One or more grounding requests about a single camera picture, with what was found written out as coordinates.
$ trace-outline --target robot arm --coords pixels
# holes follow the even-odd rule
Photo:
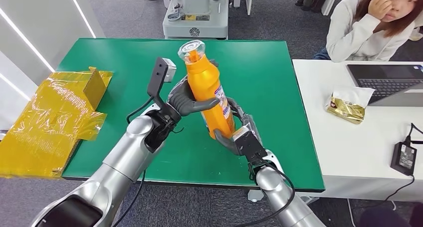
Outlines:
[[[160,152],[181,116],[211,109],[217,98],[196,102],[184,78],[171,91],[168,102],[160,96],[164,82],[170,82],[176,67],[158,58],[147,93],[154,104],[128,125],[100,168],[83,184],[45,207],[32,227],[109,227],[130,185]]]
[[[274,211],[271,216],[237,227],[258,224],[272,217],[276,217],[284,227],[325,227],[291,188],[293,184],[283,173],[276,156],[263,148],[252,116],[244,113],[235,100],[228,98],[228,102],[232,113],[241,120],[243,126],[234,132],[232,139],[224,137],[219,130],[214,130],[216,140],[235,155],[246,157],[250,179],[264,192],[270,208]]]

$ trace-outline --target bottle cap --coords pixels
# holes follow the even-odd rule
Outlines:
[[[186,63],[194,63],[204,55],[206,45],[200,40],[193,40],[185,43],[179,48],[178,56]]]

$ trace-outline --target orange bottle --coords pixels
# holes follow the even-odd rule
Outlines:
[[[206,46],[200,40],[185,43],[178,51],[179,57],[185,61],[188,72],[188,84],[197,101],[205,101],[217,97],[220,100],[210,110],[202,111],[202,116],[214,138],[214,129],[219,129],[228,138],[235,131],[232,112],[219,81],[219,70],[206,57]]]

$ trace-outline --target green table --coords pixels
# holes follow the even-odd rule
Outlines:
[[[126,130],[125,117],[147,100],[147,84],[158,56],[177,65],[166,98],[186,75],[178,57],[184,40],[79,39],[57,71],[83,71],[88,66],[114,75],[97,111],[107,113],[95,141],[82,141],[63,172],[66,179],[88,178],[101,165]],[[265,148],[278,157],[300,191],[325,189],[294,69],[284,41],[205,41],[209,59],[219,63],[225,93],[252,114]],[[255,187],[244,157],[231,154],[209,137],[200,113],[184,117],[147,169],[146,181],[231,187]]]

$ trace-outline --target yellow plastic wrap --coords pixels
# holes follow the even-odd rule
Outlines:
[[[54,72],[0,142],[0,177],[58,178],[79,140],[94,140],[106,118],[96,112],[113,73]]]

